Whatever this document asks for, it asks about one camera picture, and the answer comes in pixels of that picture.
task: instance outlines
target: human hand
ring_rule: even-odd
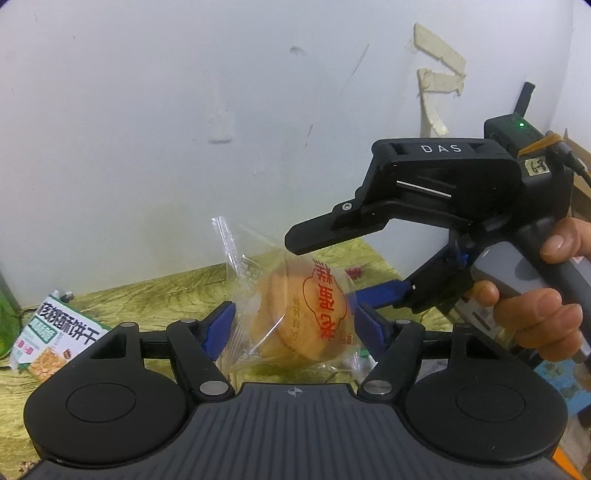
[[[549,264],[589,255],[591,223],[576,218],[559,221],[540,249],[540,256]],[[497,324],[515,332],[515,341],[522,347],[537,348],[540,356],[551,362],[570,358],[579,350],[583,311],[578,304],[563,305],[560,293],[553,288],[501,299],[492,282],[479,281],[472,291],[481,305],[495,307]]]

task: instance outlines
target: green object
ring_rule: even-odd
[[[18,313],[8,302],[6,295],[0,290],[0,358],[10,353],[12,344],[21,331]]]

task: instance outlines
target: gray gripper base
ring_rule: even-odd
[[[416,441],[390,406],[364,403],[344,384],[246,384],[199,407],[150,457],[85,471],[44,461],[26,479],[572,480],[548,459],[511,468],[448,460]]]

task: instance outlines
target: white wall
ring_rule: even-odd
[[[591,7],[574,2],[573,38],[564,86],[552,120],[552,129],[591,150]]]
[[[215,215],[280,236],[328,212],[360,185],[375,140],[419,133],[415,70],[434,62],[405,48],[415,21],[468,60],[464,94],[440,99],[452,135],[480,136],[525,80],[538,86],[528,117],[546,128],[571,15],[564,0],[11,0],[0,271],[34,303],[219,262]],[[209,143],[232,117],[233,139]],[[392,230],[374,243],[406,273],[443,239]]]

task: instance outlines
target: silver screw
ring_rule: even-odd
[[[208,380],[199,385],[199,390],[205,395],[215,397],[228,391],[228,384],[219,380]]]
[[[392,391],[392,385],[385,380],[370,380],[363,385],[363,389],[372,395],[385,395]]]

